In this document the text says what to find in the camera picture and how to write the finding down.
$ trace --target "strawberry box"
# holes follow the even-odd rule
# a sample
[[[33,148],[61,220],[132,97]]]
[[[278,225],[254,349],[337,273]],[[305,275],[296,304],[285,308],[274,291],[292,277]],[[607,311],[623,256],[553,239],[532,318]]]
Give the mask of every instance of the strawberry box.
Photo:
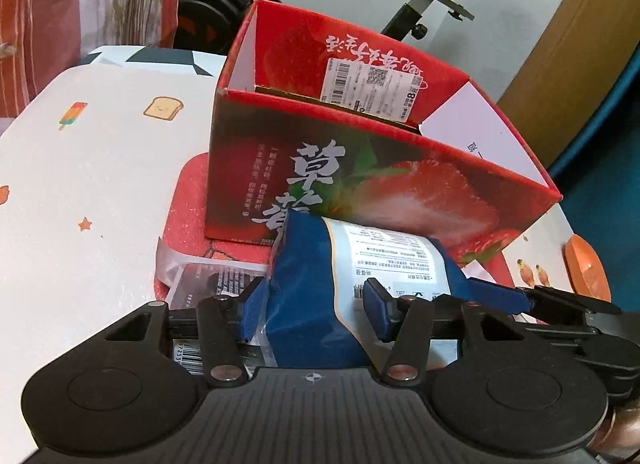
[[[357,75],[344,85],[336,66]],[[378,86],[369,106],[333,104],[360,78]],[[259,0],[247,14],[216,90],[208,237],[270,244],[294,209],[437,238],[464,264],[492,257],[560,199],[463,72],[314,12]]]

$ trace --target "screw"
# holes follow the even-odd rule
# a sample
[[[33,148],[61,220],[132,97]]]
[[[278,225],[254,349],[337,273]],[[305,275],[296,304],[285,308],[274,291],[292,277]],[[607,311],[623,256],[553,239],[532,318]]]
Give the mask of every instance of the screw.
[[[427,35],[427,33],[427,27],[425,27],[422,23],[418,23],[418,25],[411,29],[411,36],[416,39],[422,39]]]
[[[417,298],[412,294],[403,294],[398,298],[398,309],[402,312],[407,312],[415,300],[417,300]]]
[[[231,310],[234,305],[231,301],[231,296],[227,294],[216,294],[213,299],[218,301],[218,308],[220,309],[220,312],[227,312],[228,310]]]
[[[242,370],[236,365],[218,365],[211,368],[211,377],[218,381],[235,381],[242,376]]]
[[[411,381],[418,377],[418,370],[411,365],[393,365],[386,374],[396,381]]]

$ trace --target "star print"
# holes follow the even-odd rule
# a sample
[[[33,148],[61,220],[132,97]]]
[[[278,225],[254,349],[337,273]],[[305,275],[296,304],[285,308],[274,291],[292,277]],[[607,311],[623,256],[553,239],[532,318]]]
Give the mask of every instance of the star print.
[[[91,224],[93,224],[93,222],[89,222],[86,219],[86,217],[84,217],[84,220],[82,222],[80,222],[78,225],[80,226],[80,231],[85,231],[85,230],[91,228]]]

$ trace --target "wooden door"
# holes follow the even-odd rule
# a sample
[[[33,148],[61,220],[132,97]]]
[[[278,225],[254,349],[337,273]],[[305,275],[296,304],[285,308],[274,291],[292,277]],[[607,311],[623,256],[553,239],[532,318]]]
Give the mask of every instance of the wooden door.
[[[498,105],[549,166],[598,108],[640,40],[640,0],[562,0]]]

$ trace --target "cardboard flap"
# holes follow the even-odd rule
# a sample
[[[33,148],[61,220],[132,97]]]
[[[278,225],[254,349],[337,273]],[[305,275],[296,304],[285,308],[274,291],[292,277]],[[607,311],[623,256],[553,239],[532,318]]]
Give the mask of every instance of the cardboard flap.
[[[242,38],[236,64],[229,79],[228,87],[234,90],[255,91],[255,28],[257,19],[258,14],[254,11]]]
[[[420,132],[548,187],[529,153],[471,82],[423,121]]]

